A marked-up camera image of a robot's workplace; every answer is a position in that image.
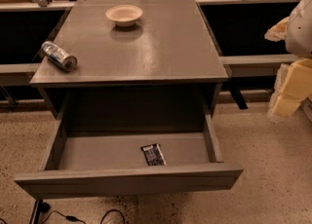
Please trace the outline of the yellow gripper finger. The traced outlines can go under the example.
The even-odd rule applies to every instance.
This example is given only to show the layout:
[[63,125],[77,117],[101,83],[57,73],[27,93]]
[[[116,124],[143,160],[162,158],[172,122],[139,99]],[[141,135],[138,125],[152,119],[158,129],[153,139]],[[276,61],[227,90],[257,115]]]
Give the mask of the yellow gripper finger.
[[281,19],[278,23],[276,23],[274,26],[266,31],[266,33],[264,34],[264,38],[272,42],[285,40],[288,22],[289,17]]
[[291,116],[302,101],[312,94],[312,59],[302,58],[279,68],[271,95],[269,118]]

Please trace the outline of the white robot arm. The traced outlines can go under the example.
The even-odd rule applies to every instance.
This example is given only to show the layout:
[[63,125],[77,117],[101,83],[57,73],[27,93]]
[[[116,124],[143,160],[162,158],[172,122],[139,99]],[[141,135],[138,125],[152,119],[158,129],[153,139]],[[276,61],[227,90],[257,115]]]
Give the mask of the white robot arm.
[[273,121],[291,116],[312,94],[312,0],[301,0],[291,14],[264,34],[269,41],[285,41],[286,50],[297,56],[278,70],[267,116]]

